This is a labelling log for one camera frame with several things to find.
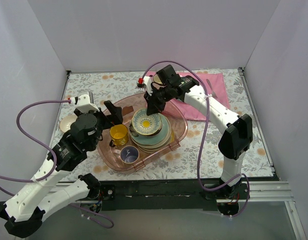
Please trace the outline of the yellow mug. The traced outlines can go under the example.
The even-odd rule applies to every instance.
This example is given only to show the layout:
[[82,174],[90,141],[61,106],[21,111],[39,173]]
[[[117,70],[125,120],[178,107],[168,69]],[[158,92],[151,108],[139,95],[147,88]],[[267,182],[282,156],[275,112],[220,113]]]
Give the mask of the yellow mug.
[[111,137],[109,146],[112,148],[123,146],[129,140],[128,129],[124,124],[118,124],[111,127],[109,134]]

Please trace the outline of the teal yellow patterned bowl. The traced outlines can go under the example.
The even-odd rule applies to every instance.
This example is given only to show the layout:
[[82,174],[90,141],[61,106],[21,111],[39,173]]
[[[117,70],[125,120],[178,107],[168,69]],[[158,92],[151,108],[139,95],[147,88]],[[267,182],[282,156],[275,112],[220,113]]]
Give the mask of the teal yellow patterned bowl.
[[138,134],[149,135],[161,128],[160,115],[158,113],[147,115],[146,111],[146,108],[141,108],[132,117],[132,126]]

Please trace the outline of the cream yellow floral plate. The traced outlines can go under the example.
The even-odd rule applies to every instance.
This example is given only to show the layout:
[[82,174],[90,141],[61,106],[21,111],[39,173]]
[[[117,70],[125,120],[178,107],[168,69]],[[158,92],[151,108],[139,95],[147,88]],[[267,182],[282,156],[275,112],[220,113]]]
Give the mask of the cream yellow floral plate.
[[169,137],[169,140],[164,143],[162,146],[156,147],[156,148],[145,148],[145,147],[141,147],[138,146],[142,151],[146,152],[146,153],[154,153],[157,152],[159,150],[161,150],[162,148],[166,147],[167,145],[169,145],[170,143],[172,143],[174,141],[174,131],[171,132],[171,135]]

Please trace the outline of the pink transparent plastic bin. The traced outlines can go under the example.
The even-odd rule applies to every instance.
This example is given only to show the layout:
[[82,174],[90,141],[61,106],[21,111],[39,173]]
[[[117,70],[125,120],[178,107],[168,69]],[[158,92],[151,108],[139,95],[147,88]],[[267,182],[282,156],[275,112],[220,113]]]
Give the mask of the pink transparent plastic bin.
[[[146,102],[143,98],[143,94],[139,93],[123,98],[114,103],[114,105],[122,108],[123,124],[128,127],[130,121],[132,120],[133,114],[137,110],[146,107]],[[171,129],[174,131],[174,141],[172,143],[154,153],[144,152],[139,147],[137,147],[140,153],[139,158],[135,163],[126,164],[123,163],[117,157],[117,155],[113,154],[114,150],[121,149],[122,146],[110,147],[109,143],[111,137],[109,130],[104,130],[102,133],[103,140],[98,143],[97,150],[105,164],[113,170],[124,174],[130,174],[139,171],[149,163],[180,147],[180,142],[187,134],[187,120],[184,118],[181,111],[172,102],[168,102],[166,104],[165,110],[162,114],[169,120],[171,123]]]

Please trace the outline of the green rimmed plate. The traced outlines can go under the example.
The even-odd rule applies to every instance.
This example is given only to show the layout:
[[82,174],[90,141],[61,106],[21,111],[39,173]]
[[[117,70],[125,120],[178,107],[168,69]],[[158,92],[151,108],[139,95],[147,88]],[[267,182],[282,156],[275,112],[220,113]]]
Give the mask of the green rimmed plate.
[[162,128],[158,134],[154,136],[138,135],[137,137],[130,135],[131,139],[141,145],[149,145],[149,146],[156,145],[161,141],[163,141],[170,132],[170,124],[168,119],[164,115],[160,114],[160,117],[162,120]]

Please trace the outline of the pink cream floral plate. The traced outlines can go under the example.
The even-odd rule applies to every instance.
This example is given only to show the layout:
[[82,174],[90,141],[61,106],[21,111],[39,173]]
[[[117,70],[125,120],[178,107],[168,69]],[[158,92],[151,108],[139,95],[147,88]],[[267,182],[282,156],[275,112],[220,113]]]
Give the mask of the pink cream floral plate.
[[134,140],[132,140],[135,144],[141,146],[141,147],[144,147],[144,148],[149,148],[149,149],[154,149],[154,148],[157,148],[157,147],[160,147],[162,146],[164,143],[166,143],[168,140],[169,140],[169,137],[171,135],[171,127],[170,127],[170,132],[168,133],[168,135],[166,136],[166,138],[161,141],[160,143],[158,144],[155,144],[155,145],[141,145],[139,143],[136,143]]

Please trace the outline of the pink mug purple inside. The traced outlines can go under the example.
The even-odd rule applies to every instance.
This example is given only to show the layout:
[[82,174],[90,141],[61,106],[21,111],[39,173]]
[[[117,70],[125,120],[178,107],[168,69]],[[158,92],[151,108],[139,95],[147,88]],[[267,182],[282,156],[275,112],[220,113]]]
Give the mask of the pink mug purple inside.
[[115,149],[113,154],[125,164],[133,164],[139,158],[140,154],[136,147],[132,145],[125,146],[122,149]]

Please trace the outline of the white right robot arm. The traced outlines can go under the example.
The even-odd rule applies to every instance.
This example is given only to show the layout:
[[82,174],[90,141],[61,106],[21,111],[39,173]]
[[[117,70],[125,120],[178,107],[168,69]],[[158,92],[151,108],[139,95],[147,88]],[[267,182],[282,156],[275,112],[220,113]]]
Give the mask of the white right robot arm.
[[219,184],[212,188],[202,187],[206,192],[216,192],[226,199],[233,198],[241,184],[242,163],[253,140],[252,119],[249,115],[239,115],[218,102],[208,90],[200,77],[191,72],[181,77],[176,73],[172,61],[156,72],[160,79],[159,88],[153,86],[151,77],[143,74],[137,81],[139,88],[145,89],[144,99],[147,103],[147,115],[161,113],[165,105],[177,99],[198,110],[206,117],[206,123],[213,123],[221,133],[218,148],[223,155],[223,170]]

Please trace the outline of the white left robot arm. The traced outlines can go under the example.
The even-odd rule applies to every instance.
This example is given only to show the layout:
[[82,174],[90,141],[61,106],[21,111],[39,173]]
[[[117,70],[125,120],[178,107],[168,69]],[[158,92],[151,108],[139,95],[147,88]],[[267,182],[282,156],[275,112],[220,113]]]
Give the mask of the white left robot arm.
[[54,194],[50,190],[96,149],[102,132],[121,124],[122,109],[109,100],[105,102],[109,115],[92,103],[75,102],[77,116],[60,141],[49,150],[36,174],[25,181],[24,187],[7,201],[0,201],[0,218],[6,220],[7,232],[26,238],[36,232],[53,213],[80,200],[98,199],[101,183],[91,174],[79,176],[70,186]]

